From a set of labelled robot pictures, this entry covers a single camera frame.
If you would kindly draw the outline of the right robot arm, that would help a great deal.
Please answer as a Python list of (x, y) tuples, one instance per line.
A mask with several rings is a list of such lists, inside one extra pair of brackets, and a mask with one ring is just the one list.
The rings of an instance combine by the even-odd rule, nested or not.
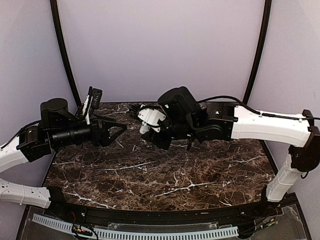
[(267, 185), (255, 213), (266, 217), (302, 174), (320, 163), (320, 130), (309, 110), (280, 114), (255, 110), (239, 99), (221, 95), (207, 98), (201, 107), (184, 86), (165, 92), (156, 105), (141, 105), (134, 114), (141, 121), (141, 137), (167, 150), (173, 140), (254, 139), (288, 144), (285, 161)]

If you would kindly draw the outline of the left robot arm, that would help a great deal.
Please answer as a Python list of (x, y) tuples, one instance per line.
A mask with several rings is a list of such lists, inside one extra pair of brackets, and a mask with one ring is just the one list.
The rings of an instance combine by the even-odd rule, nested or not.
[[(112, 118), (94, 115), (85, 120), (68, 110), (68, 101), (53, 98), (41, 103), (41, 119), (22, 127), (7, 143), (0, 147), (0, 170), (32, 163), (60, 148), (92, 143), (106, 147), (127, 130), (125, 124)], [(60, 218), (71, 213), (58, 187), (34, 187), (0, 180), (0, 200), (20, 205), (51, 208)]]

